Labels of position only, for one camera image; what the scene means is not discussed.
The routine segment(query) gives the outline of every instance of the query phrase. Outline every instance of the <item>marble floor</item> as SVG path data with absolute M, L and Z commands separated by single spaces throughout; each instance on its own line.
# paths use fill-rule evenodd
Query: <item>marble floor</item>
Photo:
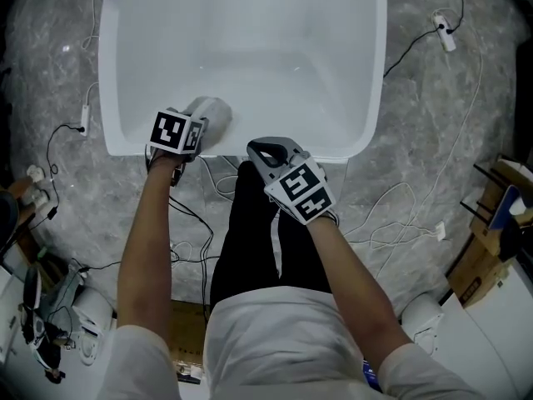
M 465 2 L 466 22 L 455 35 L 457 50 L 444 53 L 435 34 L 417 43 L 384 81 L 371 144 L 347 165 L 326 168 L 340 198 L 336 210 L 345 233 L 362 224 L 377 199 L 400 182 L 409 183 L 416 197 L 416 224 L 429 229 L 439 221 L 446 224 L 442 242 L 423 237 L 394 248 L 373 250 L 368 242 L 354 246 L 374 275 L 387 262 L 378 281 L 398 313 L 420 293 L 439 297 L 446 291 L 444 272 L 469 235 L 470 215 L 459 201 L 475 201 L 483 187 L 472 164 L 489 164 L 499 151 L 511 148 L 515 51 L 529 32 L 511 0 Z M 101 6 L 102 0 L 96 0 L 97 24 Z M 431 28 L 431 12 L 443 7 L 459 12 L 461 0 L 388 0 L 386 67 L 414 37 Z M 455 24 L 453 13 L 446 16 Z M 8 19 L 3 63 L 12 68 L 4 89 L 13 104 L 15 176 L 22 176 L 30 163 L 47 168 L 46 147 L 52 130 L 61 123 L 78 123 L 87 88 L 97 81 L 97 39 L 87 50 L 81 49 L 91 27 L 92 0 L 16 0 Z M 484 68 L 479 94 L 455 151 L 441 171 L 476 90 L 480 51 Z M 90 103 L 87 139 L 68 130 L 53 139 L 50 158 L 59 169 L 55 182 L 61 203 L 57 216 L 34 232 L 58 256 L 97 267 L 120 260 L 146 174 L 141 158 L 107 154 L 97 87 Z M 234 173 L 221 158 L 207 164 L 215 180 Z M 440 172 L 439 182 L 419 211 Z M 231 183 L 228 180 L 222 187 L 232 188 Z M 42 187 L 53 197 L 50 182 Z M 208 255 L 216 256 L 231 203 L 215 194 L 201 161 L 187 168 L 173 194 L 212 226 L 215 238 Z M 381 200 L 366 225 L 348 238 L 367 240 L 375 228 L 394 221 L 406 223 L 412 205 L 408 187 L 398 187 Z M 192 258 L 197 259 L 207 230 L 177 212 L 172 211 L 170 218 L 172 241 L 190 242 Z M 390 227 L 376 239 L 390 242 L 400 229 Z M 416 230 L 410 230 L 403 241 L 415 235 Z M 187 245 L 177 251 L 187 258 Z M 207 264 L 209 277 L 215 261 Z M 199 264 L 180 263 L 172 271 L 172 297 L 200 302 Z M 115 303 L 118 266 L 89 274 L 89 284 Z

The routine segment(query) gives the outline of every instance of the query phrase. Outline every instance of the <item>forearm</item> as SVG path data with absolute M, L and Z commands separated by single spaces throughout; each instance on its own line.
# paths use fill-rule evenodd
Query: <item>forearm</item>
M 392 351 L 408 343 L 391 302 L 335 224 L 319 217 L 308 225 L 333 297 L 348 330 L 377 371 Z
M 171 300 L 168 193 L 173 166 L 148 174 L 118 276 L 118 326 L 142 326 L 167 340 Z

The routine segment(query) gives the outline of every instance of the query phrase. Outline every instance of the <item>white sink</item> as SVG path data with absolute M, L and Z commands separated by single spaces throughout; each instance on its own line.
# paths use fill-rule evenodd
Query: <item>white sink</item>
M 144 152 L 154 111 L 209 95 L 233 108 L 208 155 L 285 136 L 317 158 L 358 154 L 376 128 L 386 0 L 104 0 L 107 150 Z

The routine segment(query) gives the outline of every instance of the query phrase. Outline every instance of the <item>person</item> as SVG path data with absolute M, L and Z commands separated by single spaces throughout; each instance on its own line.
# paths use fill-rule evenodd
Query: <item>person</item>
M 183 157 L 150 167 L 118 277 L 118 330 L 100 399 L 179 397 L 167 340 L 171 312 L 168 193 Z M 392 305 L 335 223 L 303 226 L 280 212 L 278 276 L 271 244 L 277 206 L 251 162 L 212 276 L 204 370 L 211 398 L 481 398 L 413 344 Z M 382 391 L 368 386 L 363 357 Z

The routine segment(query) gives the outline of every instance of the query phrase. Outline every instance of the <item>white shirt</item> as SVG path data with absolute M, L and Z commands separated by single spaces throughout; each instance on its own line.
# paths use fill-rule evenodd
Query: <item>white shirt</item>
M 153 332 L 120 327 L 99 399 L 178 399 L 168 347 Z M 382 399 L 333 296 L 271 287 L 230 297 L 209 320 L 204 368 L 213 400 Z M 404 399 L 482 398 L 414 344 L 379 369 L 384 393 Z

